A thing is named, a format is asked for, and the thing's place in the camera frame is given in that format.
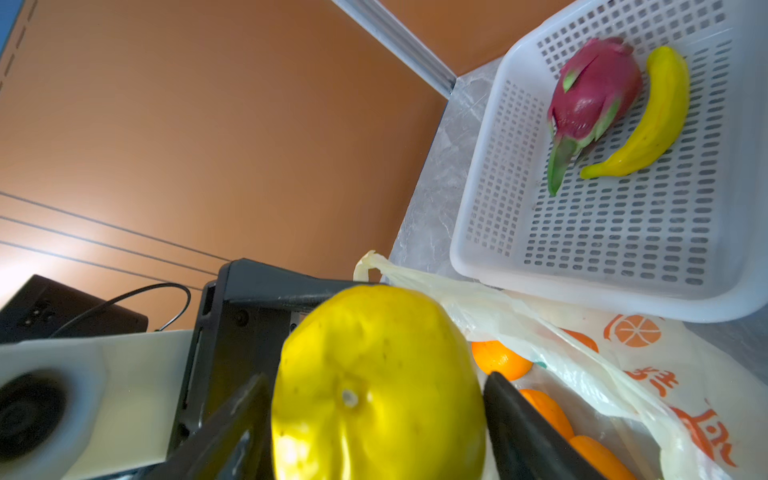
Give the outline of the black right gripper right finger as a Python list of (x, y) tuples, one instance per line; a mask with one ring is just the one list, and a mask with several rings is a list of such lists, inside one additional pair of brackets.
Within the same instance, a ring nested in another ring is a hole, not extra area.
[(604, 479), (502, 374), (488, 376), (483, 399), (500, 478)]

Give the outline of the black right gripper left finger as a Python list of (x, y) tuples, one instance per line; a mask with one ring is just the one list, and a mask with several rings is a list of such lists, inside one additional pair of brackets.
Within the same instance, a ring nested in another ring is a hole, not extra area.
[(271, 479), (269, 452), (271, 390), (265, 375), (252, 376), (163, 463), (145, 479), (215, 479), (243, 438), (245, 449), (236, 458), (243, 479)]

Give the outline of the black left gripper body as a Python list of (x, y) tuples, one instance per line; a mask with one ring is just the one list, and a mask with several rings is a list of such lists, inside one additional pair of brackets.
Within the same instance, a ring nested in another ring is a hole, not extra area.
[(283, 343), (299, 316), (355, 285), (248, 259), (221, 267), (203, 290), (169, 450), (194, 435), (251, 376), (265, 375), (272, 388)]

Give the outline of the orange fruit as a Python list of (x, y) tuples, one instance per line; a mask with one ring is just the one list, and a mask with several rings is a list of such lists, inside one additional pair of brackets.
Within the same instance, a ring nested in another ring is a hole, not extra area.
[(526, 376), (533, 368), (531, 361), (499, 341), (472, 342), (470, 348), (477, 375), (488, 376), (498, 372), (506, 380), (513, 382)]
[(607, 448), (598, 441), (583, 435), (575, 435), (560, 405), (546, 393), (523, 389), (519, 393), (561, 434), (591, 466), (609, 480), (635, 480), (636, 477)]

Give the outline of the yellow lemon fruit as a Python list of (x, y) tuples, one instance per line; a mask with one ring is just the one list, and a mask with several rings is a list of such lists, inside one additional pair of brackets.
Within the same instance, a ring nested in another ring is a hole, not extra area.
[(478, 479), (486, 430), (469, 345), (423, 293), (344, 290), (282, 346), (271, 407), (278, 479)]

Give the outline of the translucent printed plastic bag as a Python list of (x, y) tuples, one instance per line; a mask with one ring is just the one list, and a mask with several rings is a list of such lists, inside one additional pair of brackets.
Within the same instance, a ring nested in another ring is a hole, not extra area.
[(499, 341), (597, 412), (642, 424), (659, 446), (663, 478), (766, 477), (766, 384), (684, 323), (497, 290), (375, 252), (353, 277), (374, 269), (440, 303), (469, 341)]

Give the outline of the pink dragon fruit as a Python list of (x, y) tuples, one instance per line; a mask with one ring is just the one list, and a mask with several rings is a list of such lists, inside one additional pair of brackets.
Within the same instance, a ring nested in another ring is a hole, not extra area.
[(633, 52), (619, 37), (592, 38), (560, 70), (547, 112), (550, 195), (558, 193), (571, 161), (596, 143), (641, 93), (642, 73)]

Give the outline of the yellow banana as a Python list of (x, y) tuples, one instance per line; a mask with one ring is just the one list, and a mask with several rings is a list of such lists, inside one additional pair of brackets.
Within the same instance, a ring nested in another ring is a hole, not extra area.
[(645, 112), (619, 150), (602, 163), (585, 167), (580, 177), (622, 177), (657, 161), (680, 136), (690, 107), (688, 65), (675, 49), (653, 50), (646, 62), (650, 93)]

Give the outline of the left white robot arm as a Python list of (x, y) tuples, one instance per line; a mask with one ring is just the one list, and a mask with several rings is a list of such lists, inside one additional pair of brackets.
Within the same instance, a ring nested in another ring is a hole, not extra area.
[(270, 479), (280, 352), (351, 287), (242, 259), (202, 290), (195, 327), (45, 277), (1, 310), (5, 479)]

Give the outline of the white perforated plastic basket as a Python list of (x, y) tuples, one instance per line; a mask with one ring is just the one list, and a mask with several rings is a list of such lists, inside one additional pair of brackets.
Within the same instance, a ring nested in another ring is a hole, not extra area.
[[(686, 60), (691, 105), (649, 168), (548, 193), (546, 123), (559, 72), (593, 37), (644, 63)], [(577, 1), (519, 40), (493, 82), (450, 260), (485, 284), (620, 314), (698, 323), (767, 303), (767, 5)]]

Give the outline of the aluminium corner post left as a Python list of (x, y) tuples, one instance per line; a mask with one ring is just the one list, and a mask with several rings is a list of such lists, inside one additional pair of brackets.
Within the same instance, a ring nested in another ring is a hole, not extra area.
[(430, 87), (444, 98), (450, 98), (456, 74), (380, 1), (333, 0), (333, 3)]

